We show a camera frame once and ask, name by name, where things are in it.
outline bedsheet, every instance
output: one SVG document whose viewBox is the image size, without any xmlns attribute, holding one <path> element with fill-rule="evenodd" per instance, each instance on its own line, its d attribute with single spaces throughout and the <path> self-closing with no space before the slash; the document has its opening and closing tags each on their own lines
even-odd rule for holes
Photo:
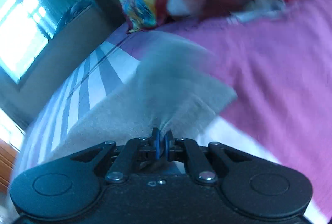
<svg viewBox="0 0 332 224">
<path fill-rule="evenodd" d="M 314 223 L 332 215 L 330 2 L 296 0 L 284 16 L 248 24 L 190 19 L 159 28 L 215 54 L 206 71 L 238 94 L 198 141 L 220 141 L 303 172 L 314 186 L 318 206 L 306 212 Z M 130 79 L 149 48 L 147 34 L 126 29 L 117 29 L 54 93 L 28 131 L 14 177 L 44 161 L 84 113 Z"/>
</svg>

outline pink fabric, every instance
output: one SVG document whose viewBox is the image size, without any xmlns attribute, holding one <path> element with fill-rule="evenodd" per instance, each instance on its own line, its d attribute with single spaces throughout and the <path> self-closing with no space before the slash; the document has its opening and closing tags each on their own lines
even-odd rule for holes
<svg viewBox="0 0 332 224">
<path fill-rule="evenodd" d="M 214 77 L 238 94 L 221 116 L 284 165 L 313 183 L 314 199 L 332 215 L 332 0 L 294 0 L 276 20 L 227 25 L 222 18 L 183 21 L 159 30 L 212 51 Z M 122 46 L 140 58 L 146 33 Z"/>
</svg>

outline silver screw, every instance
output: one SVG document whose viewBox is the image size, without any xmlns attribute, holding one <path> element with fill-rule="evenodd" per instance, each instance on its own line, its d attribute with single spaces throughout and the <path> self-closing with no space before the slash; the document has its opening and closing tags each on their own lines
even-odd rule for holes
<svg viewBox="0 0 332 224">
<path fill-rule="evenodd" d="M 200 179 L 204 180 L 204 181 L 210 181 L 215 179 L 215 173 L 210 172 L 210 171 L 204 171 L 200 173 Z"/>
<path fill-rule="evenodd" d="M 211 145 L 219 145 L 219 142 L 210 142 Z"/>
<path fill-rule="evenodd" d="M 148 186 L 156 186 L 157 182 L 156 181 L 150 181 L 147 183 Z"/>
<path fill-rule="evenodd" d="M 107 175 L 107 179 L 111 182 L 119 182 L 122 181 L 125 178 L 123 173 L 120 172 L 112 172 Z"/>
</svg>

